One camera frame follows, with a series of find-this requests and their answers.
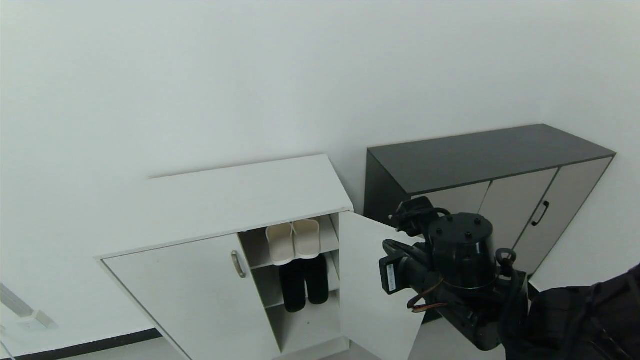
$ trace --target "black handle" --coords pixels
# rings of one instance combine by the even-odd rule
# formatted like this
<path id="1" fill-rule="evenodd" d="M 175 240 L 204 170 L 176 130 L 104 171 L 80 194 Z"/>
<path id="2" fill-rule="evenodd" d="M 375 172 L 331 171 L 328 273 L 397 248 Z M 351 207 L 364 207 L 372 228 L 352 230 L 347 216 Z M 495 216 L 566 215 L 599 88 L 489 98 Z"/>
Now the black handle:
<path id="1" fill-rule="evenodd" d="M 542 213 L 542 216 L 538 219 L 538 221 L 532 221 L 531 222 L 532 226 L 538 226 L 538 224 L 540 224 L 540 222 L 542 221 L 542 218 L 545 217 L 545 214 L 547 213 L 547 210 L 549 210 L 549 201 L 545 201 L 542 204 L 545 206 L 545 210 Z"/>

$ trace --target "shoe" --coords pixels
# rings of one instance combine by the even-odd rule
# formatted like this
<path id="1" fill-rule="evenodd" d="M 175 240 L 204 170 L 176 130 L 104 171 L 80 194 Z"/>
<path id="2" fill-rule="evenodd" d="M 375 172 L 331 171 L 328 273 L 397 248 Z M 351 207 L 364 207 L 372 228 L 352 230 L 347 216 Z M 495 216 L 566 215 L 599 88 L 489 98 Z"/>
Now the shoe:
<path id="1" fill-rule="evenodd" d="M 305 294 L 305 274 L 300 261 L 294 260 L 291 263 L 280 266 L 280 286 L 282 287 L 282 297 L 284 308 L 290 313 L 295 313 L 305 308 L 307 303 Z"/>
<path id="2" fill-rule="evenodd" d="M 293 222 L 293 244 L 298 259 L 320 255 L 320 224 L 311 219 Z"/>
<path id="3" fill-rule="evenodd" d="M 318 256 L 302 261 L 302 268 L 307 282 L 307 295 L 311 304 L 324 304 L 329 299 L 329 277 L 326 258 Z"/>
<path id="4" fill-rule="evenodd" d="M 290 223 L 269 226 L 266 235 L 274 265 L 282 266 L 293 261 L 296 252 L 293 249 L 293 228 Z"/>

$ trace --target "white slipper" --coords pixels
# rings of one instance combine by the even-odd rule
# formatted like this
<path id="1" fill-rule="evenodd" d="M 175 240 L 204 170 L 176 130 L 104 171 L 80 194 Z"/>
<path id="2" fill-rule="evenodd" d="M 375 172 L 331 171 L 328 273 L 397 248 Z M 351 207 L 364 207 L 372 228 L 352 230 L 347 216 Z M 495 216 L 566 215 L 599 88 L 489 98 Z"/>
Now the white slipper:
<path id="1" fill-rule="evenodd" d="M 276 266 L 290 263 L 296 257 L 293 250 L 293 228 L 290 223 L 267 227 L 267 241 L 271 260 Z"/>
<path id="2" fill-rule="evenodd" d="M 320 224 L 310 219 L 294 221 L 293 244 L 297 258 L 316 258 L 320 255 Z"/>

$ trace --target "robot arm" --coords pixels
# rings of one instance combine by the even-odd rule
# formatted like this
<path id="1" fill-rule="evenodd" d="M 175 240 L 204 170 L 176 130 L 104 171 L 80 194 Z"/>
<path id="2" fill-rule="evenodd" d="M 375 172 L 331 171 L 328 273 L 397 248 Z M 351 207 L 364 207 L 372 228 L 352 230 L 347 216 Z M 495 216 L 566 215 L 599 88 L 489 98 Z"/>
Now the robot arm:
<path id="1" fill-rule="evenodd" d="M 434 208 L 426 197 L 403 202 L 390 219 L 397 231 L 424 241 L 413 246 L 383 241 L 388 256 L 380 259 L 382 288 L 389 295 L 413 289 L 417 296 L 408 301 L 408 309 L 438 311 L 479 350 L 502 344 L 507 360 L 635 358 L 630 354 L 636 349 L 629 344 L 637 337 L 618 330 L 615 340 L 601 323 L 605 320 L 614 331 L 620 319 L 627 327 L 637 326 L 640 266 L 592 287 L 545 291 L 532 303 L 536 316 L 527 318 L 527 274 L 514 269 L 511 249 L 493 248 L 489 220 L 478 214 L 450 214 Z M 423 299 L 426 303 L 417 305 Z M 603 305 L 611 299 L 610 307 Z M 613 308 L 627 315 L 603 321 L 595 316 Z"/>
<path id="2" fill-rule="evenodd" d="M 383 241 L 388 256 L 380 259 L 380 274 L 389 295 L 415 290 L 418 295 L 407 304 L 409 309 L 438 311 L 479 350 L 497 347 L 510 334 L 522 335 L 527 276 L 513 270 L 515 253 L 510 249 L 498 250 L 496 259 L 493 226 L 487 219 L 452 215 L 434 208 L 426 197 L 402 203 L 391 219 L 398 231 L 423 235 L 424 241 L 413 246 Z M 426 304 L 417 306 L 421 299 Z M 509 334 L 501 336 L 503 331 Z"/>

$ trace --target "metal handle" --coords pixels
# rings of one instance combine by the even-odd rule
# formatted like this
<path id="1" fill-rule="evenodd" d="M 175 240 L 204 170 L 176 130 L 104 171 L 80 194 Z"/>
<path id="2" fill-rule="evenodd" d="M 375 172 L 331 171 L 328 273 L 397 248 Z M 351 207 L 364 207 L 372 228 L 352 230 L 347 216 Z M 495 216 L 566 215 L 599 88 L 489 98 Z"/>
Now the metal handle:
<path id="1" fill-rule="evenodd" d="M 547 210 L 549 210 L 549 201 L 545 201 L 542 204 L 545 206 L 545 210 L 542 213 L 542 216 L 540 216 L 540 218 L 538 219 L 538 221 L 532 221 L 531 222 L 532 226 L 538 226 L 538 224 L 540 224 L 540 222 L 542 221 L 542 218 L 545 217 L 545 214 L 547 213 Z"/>
<path id="2" fill-rule="evenodd" d="M 242 266 L 240 266 L 240 260 L 238 259 L 238 251 L 233 250 L 231 252 L 231 259 L 234 261 L 234 266 L 236 267 L 236 271 L 241 279 L 246 277 L 246 273 L 242 270 Z"/>

